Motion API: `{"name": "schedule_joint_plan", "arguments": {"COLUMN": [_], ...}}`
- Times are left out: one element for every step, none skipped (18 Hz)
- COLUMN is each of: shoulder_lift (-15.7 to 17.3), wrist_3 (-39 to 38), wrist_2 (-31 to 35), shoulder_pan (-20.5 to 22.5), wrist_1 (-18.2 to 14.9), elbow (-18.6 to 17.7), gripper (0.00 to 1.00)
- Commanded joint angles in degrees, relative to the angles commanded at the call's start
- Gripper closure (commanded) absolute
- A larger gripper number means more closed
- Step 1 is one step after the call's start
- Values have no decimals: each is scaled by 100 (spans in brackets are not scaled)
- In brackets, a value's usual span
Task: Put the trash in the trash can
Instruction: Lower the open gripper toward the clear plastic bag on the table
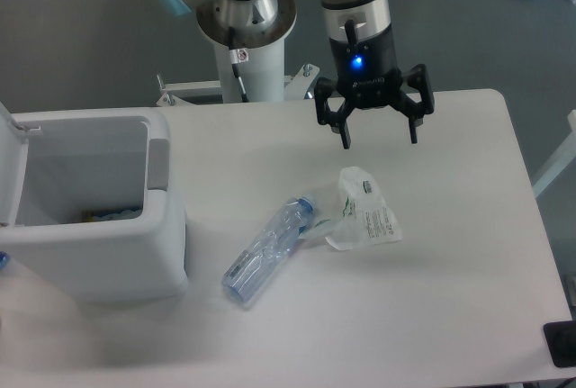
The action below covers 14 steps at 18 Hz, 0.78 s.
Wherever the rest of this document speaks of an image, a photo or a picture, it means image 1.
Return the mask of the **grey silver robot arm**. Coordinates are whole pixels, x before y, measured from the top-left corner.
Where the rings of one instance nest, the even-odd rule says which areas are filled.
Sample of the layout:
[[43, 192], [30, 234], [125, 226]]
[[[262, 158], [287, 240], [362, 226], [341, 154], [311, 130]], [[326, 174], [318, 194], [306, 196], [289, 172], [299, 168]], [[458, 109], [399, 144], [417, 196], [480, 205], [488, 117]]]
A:
[[[224, 50], [230, 98], [248, 103], [247, 64], [256, 50], [280, 41], [296, 21], [294, 0], [164, 0], [196, 13], [202, 33]], [[425, 65], [398, 68], [388, 0], [320, 0], [337, 79], [314, 86], [317, 121], [350, 147], [347, 118], [355, 110], [390, 106], [408, 120], [410, 139], [435, 110]]]

